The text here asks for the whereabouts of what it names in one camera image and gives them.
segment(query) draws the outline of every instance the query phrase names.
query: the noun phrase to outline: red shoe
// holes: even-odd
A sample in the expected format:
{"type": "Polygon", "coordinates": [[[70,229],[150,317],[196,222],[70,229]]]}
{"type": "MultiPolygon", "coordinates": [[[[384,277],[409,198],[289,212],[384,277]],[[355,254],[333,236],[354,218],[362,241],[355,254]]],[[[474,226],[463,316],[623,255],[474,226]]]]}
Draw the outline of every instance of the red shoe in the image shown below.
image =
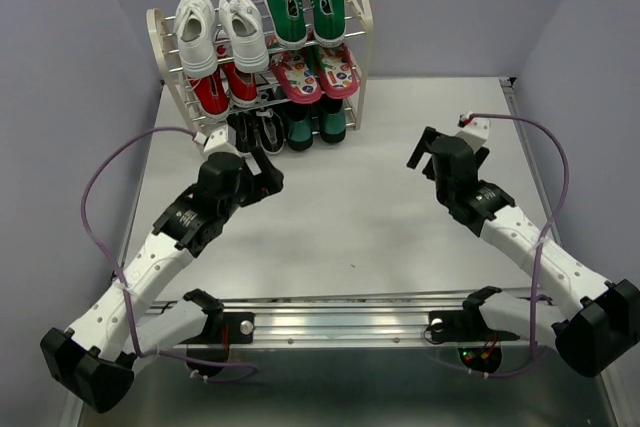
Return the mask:
{"type": "Polygon", "coordinates": [[[236,68],[236,64],[223,64],[224,75],[229,82],[229,95],[238,107],[252,107],[258,99],[258,86],[254,74],[245,74],[236,68]]]}
{"type": "Polygon", "coordinates": [[[229,99],[222,86],[220,69],[202,79],[189,79],[189,83],[200,100],[204,115],[217,121],[227,118],[230,110],[229,99]]]}
{"type": "MultiPolygon", "coordinates": [[[[224,30],[219,30],[216,33],[215,42],[218,43],[216,53],[219,59],[228,57],[231,52],[228,39],[229,37],[224,30]]],[[[222,64],[221,67],[229,82],[229,96],[233,103],[240,108],[254,106],[258,100],[256,76],[254,74],[240,72],[233,62],[222,64]]]]}

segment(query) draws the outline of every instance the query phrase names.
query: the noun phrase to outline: screw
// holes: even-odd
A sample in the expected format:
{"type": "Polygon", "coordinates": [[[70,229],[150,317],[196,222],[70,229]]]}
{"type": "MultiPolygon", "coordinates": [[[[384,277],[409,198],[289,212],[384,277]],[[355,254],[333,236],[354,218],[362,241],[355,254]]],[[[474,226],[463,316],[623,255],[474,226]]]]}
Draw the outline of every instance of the screw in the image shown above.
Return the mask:
{"type": "Polygon", "coordinates": [[[244,335],[249,335],[251,332],[253,332],[253,324],[250,320],[243,320],[242,322],[240,322],[240,332],[242,332],[244,335]]]}
{"type": "Polygon", "coordinates": [[[442,319],[436,318],[431,321],[431,325],[429,327],[433,332],[442,332],[444,328],[444,322],[442,321],[442,319]]]}

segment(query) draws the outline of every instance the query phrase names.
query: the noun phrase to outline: gray table surface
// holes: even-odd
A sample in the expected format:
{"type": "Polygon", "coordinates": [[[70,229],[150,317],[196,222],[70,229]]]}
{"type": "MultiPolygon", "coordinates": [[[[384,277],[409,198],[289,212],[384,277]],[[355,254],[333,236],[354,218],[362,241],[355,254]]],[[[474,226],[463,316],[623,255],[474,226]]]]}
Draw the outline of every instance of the gray table surface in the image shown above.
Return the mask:
{"type": "MultiPolygon", "coordinates": [[[[526,347],[503,349],[513,370],[526,347]]],[[[616,425],[599,379],[551,355],[525,375],[483,380],[434,362],[455,349],[240,352],[260,373],[204,384],[161,359],[112,411],[84,427],[607,427],[616,425]]]]}
{"type": "MultiPolygon", "coordinates": [[[[220,298],[327,296],[525,287],[506,257],[456,224],[433,183],[405,167],[425,126],[454,133],[458,115],[508,113],[495,78],[369,82],[362,128],[338,146],[316,139],[302,154],[273,157],[282,193],[239,210],[215,240],[161,294],[201,288],[220,298]]],[[[181,125],[165,89],[156,125],[181,125]]],[[[482,178],[544,222],[516,129],[494,121],[482,178]]],[[[192,183],[202,158],[187,137],[154,136],[128,258],[167,205],[192,183]]]]}

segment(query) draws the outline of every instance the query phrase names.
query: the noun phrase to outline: black shoe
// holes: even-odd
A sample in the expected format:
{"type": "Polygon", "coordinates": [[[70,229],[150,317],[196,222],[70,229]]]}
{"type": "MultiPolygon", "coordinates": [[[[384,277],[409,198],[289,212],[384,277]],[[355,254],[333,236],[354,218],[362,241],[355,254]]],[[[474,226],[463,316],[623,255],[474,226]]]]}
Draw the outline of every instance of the black shoe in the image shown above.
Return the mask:
{"type": "Polygon", "coordinates": [[[273,109],[260,109],[255,112],[256,137],[267,154],[279,154],[284,148],[284,125],[273,109]]]}
{"type": "Polygon", "coordinates": [[[227,123],[236,131],[236,149],[243,154],[248,154],[251,148],[249,136],[253,134],[250,128],[251,117],[243,112],[232,114],[228,117],[227,123]]]}
{"type": "Polygon", "coordinates": [[[342,142],[347,135],[347,117],[342,99],[331,99],[323,95],[316,107],[322,140],[327,144],[342,142]]]}

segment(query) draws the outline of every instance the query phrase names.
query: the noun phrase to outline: white shoe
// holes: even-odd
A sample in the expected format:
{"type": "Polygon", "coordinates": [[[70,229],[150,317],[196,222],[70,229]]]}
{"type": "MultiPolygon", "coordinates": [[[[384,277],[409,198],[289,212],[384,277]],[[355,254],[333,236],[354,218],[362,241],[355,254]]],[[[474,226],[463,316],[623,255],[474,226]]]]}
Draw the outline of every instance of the white shoe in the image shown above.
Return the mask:
{"type": "Polygon", "coordinates": [[[180,0],[176,10],[174,32],[184,73],[202,79],[218,68],[213,48],[215,9],[211,0],[180,0]]]}
{"type": "Polygon", "coordinates": [[[251,0],[220,0],[220,23],[231,40],[239,71],[253,74],[266,70],[269,53],[264,41],[262,18],[251,0]]]}

